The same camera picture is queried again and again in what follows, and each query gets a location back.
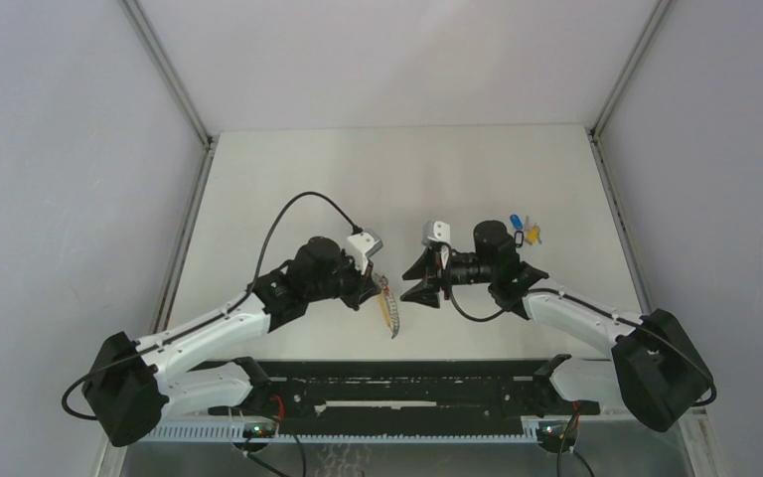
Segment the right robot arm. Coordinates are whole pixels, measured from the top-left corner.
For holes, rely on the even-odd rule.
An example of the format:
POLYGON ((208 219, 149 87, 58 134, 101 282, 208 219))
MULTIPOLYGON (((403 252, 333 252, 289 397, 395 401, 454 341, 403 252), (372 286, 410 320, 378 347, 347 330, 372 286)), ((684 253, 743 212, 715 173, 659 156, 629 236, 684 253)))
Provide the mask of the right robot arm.
POLYGON ((620 311, 575 293, 520 257, 519 230, 495 220, 473 229, 474 248, 459 251, 451 228, 441 221, 424 226, 423 252, 402 275, 413 287, 404 302, 439 308, 448 300, 462 317, 455 289, 487 287, 498 309, 495 320, 516 315, 560 331, 602 354, 602 359, 572 355, 554 358, 534 386, 535 403, 548 413, 573 401, 624 407, 648 428, 665 432, 685 413, 718 398, 715 379, 678 318, 657 308, 649 314, 620 311))

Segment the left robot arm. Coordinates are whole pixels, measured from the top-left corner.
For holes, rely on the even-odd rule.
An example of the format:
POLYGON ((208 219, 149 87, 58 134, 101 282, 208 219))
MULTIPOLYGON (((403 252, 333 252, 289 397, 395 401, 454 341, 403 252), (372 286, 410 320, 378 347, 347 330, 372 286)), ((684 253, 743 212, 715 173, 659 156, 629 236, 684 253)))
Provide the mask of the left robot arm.
POLYGON ((372 256, 382 239, 370 230, 344 246, 310 238, 294 258, 260 276, 247 293, 176 328, 132 340, 119 332, 101 345, 81 384, 95 420, 115 447, 128 446, 163 419, 217 406, 264 411, 271 389, 252 359, 202 364, 243 341, 302 317, 310 304, 339 300, 357 310, 380 294, 372 256))

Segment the metal keyring with small rings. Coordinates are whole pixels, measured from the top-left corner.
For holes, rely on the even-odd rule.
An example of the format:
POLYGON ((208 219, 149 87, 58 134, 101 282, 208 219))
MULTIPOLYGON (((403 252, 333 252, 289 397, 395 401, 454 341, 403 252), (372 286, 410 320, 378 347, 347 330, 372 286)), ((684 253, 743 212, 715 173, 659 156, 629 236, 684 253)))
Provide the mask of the metal keyring with small rings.
POLYGON ((395 339, 400 331, 400 319, 397 301, 389 287, 388 280, 384 275, 375 273, 373 275, 373 279, 374 283, 379 287, 381 291, 379 295, 379 301, 381 304, 381 311, 385 324, 390 331, 391 337, 395 339))

